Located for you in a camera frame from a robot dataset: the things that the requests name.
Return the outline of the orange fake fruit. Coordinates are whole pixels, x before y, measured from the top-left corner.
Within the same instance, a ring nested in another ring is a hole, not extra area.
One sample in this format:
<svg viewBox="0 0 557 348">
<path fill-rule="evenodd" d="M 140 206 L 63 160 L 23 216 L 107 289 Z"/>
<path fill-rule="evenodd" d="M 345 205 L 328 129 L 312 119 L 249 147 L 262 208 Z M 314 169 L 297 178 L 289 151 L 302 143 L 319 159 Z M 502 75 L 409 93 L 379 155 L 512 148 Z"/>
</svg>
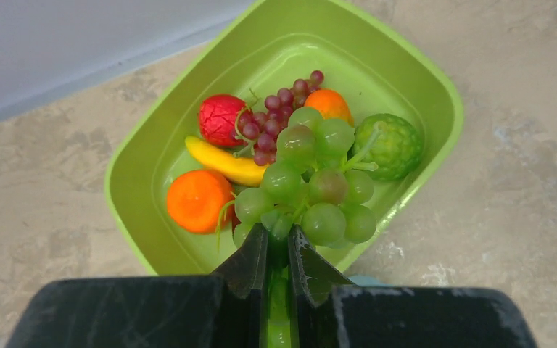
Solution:
<svg viewBox="0 0 557 348">
<path fill-rule="evenodd" d="M 234 216 L 234 190 L 216 170 L 198 169 L 178 176 L 166 195 L 167 213 L 185 231 L 214 234 Z"/>
</svg>

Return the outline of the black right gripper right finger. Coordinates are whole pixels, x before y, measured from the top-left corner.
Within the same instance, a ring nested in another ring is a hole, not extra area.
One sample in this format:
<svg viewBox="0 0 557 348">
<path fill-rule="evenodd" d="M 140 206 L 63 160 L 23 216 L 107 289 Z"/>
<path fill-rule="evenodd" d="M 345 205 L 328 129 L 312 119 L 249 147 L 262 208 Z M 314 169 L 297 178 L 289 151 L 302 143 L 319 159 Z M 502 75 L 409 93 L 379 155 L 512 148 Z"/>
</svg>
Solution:
<svg viewBox="0 0 557 348">
<path fill-rule="evenodd" d="M 287 246 L 293 347 L 537 346 L 501 291 L 359 286 L 320 256 L 298 225 Z"/>
</svg>

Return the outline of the dark red fake apple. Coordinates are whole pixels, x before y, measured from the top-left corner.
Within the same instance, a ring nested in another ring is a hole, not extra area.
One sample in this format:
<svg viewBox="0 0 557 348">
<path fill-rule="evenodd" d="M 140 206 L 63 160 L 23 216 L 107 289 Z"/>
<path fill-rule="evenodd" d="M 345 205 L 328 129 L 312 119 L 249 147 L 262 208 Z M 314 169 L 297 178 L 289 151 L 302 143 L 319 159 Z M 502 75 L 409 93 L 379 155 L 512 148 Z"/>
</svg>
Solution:
<svg viewBox="0 0 557 348">
<path fill-rule="evenodd" d="M 236 216 L 235 212 L 232 212 L 231 214 L 231 233 L 234 234 L 236 227 L 241 223 L 241 221 L 238 219 L 238 217 Z"/>
</svg>

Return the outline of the light blue plastic bag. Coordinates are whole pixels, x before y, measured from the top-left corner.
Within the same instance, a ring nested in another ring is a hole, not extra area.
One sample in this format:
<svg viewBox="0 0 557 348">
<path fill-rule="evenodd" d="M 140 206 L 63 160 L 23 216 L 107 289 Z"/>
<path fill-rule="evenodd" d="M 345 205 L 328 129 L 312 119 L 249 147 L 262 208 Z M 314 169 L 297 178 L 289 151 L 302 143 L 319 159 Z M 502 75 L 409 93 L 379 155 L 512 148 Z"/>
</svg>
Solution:
<svg viewBox="0 0 557 348">
<path fill-rule="evenodd" d="M 383 283 L 380 280 L 369 275 L 352 275 L 349 277 L 349 280 L 357 286 L 389 286 L 389 284 Z"/>
</svg>

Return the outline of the yellow fake fruit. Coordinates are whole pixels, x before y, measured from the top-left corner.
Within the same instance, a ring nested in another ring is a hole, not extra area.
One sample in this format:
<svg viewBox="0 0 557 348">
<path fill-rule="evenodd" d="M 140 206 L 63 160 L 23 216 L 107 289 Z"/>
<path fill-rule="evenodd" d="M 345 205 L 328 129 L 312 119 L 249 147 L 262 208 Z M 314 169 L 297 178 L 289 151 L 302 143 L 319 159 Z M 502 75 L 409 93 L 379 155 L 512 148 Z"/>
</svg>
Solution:
<svg viewBox="0 0 557 348">
<path fill-rule="evenodd" d="M 252 158 L 235 157 L 196 137 L 187 136 L 184 145 L 188 153 L 203 167 L 216 170 L 234 183 L 257 187 L 269 165 L 259 166 Z"/>
</svg>

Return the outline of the dark red fake fruit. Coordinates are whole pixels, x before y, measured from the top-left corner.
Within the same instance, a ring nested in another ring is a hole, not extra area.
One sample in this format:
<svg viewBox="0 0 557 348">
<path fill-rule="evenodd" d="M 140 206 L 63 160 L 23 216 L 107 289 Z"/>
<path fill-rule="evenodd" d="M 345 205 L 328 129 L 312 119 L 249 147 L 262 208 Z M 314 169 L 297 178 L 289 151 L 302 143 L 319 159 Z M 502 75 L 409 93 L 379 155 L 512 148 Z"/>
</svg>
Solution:
<svg viewBox="0 0 557 348">
<path fill-rule="evenodd" d="M 242 146 L 233 156 L 251 157 L 258 166 L 273 164 L 280 132 L 287 127 L 293 112 L 304 107 L 306 98 L 324 80 L 324 73 L 314 70 L 309 78 L 297 79 L 291 88 L 280 88 L 263 99 L 254 95 L 253 101 L 236 113 L 232 137 L 242 142 Z"/>
</svg>

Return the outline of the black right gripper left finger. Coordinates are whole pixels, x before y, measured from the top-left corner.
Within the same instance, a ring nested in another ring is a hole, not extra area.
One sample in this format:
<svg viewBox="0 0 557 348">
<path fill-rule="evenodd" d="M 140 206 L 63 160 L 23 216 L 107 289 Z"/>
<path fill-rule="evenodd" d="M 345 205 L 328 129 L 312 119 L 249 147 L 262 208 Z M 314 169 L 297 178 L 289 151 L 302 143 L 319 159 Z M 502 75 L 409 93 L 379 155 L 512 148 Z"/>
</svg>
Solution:
<svg viewBox="0 0 557 348">
<path fill-rule="evenodd" d="M 265 347 L 268 232 L 208 275 L 70 278 L 29 301 L 8 347 Z"/>
</svg>

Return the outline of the green fake fruit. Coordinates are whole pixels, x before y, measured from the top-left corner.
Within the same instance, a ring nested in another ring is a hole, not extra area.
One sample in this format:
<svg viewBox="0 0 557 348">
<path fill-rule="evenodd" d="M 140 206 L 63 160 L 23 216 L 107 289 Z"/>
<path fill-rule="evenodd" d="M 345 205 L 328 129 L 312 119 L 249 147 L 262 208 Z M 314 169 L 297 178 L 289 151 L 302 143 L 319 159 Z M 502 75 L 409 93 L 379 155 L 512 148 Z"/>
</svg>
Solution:
<svg viewBox="0 0 557 348">
<path fill-rule="evenodd" d="M 350 156 L 356 155 L 367 144 L 376 125 L 380 135 L 362 161 L 378 165 L 375 171 L 368 173 L 374 180 L 401 180 L 421 162 L 424 140 L 418 130 L 401 117 L 389 113 L 370 115 L 355 129 Z"/>
</svg>

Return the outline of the green fake grape bunch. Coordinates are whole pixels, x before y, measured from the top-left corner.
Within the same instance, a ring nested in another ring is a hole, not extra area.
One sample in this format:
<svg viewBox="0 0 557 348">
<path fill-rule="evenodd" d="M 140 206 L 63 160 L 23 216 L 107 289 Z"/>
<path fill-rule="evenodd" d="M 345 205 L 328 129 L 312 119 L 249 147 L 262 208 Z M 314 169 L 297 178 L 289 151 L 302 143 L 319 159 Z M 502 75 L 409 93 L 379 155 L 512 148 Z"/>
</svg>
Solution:
<svg viewBox="0 0 557 348">
<path fill-rule="evenodd" d="M 258 187 L 234 199 L 241 221 L 234 233 L 236 250 L 256 224 L 268 232 L 267 342 L 271 320 L 292 327 L 287 239 L 293 226 L 301 227 L 317 253 L 319 247 L 361 244 L 376 232 L 376 218 L 367 204 L 374 192 L 368 173 L 378 165 L 362 158 L 380 129 L 376 125 L 367 144 L 350 156 L 356 128 L 341 119 L 324 119 L 315 109 L 297 110 L 278 136 L 277 161 Z"/>
</svg>

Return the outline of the fake mango green orange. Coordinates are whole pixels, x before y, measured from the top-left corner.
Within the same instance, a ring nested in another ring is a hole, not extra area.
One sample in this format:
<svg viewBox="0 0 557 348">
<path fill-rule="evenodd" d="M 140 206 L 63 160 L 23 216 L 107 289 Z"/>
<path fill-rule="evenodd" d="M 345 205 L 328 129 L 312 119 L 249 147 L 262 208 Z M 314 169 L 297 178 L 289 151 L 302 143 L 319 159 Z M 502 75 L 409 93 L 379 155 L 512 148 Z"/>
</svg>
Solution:
<svg viewBox="0 0 557 348">
<path fill-rule="evenodd" d="M 354 126 L 350 108 L 344 97 L 331 89 L 322 88 L 312 92 L 305 100 L 305 107 L 319 111 L 324 119 L 341 119 Z"/>
</svg>

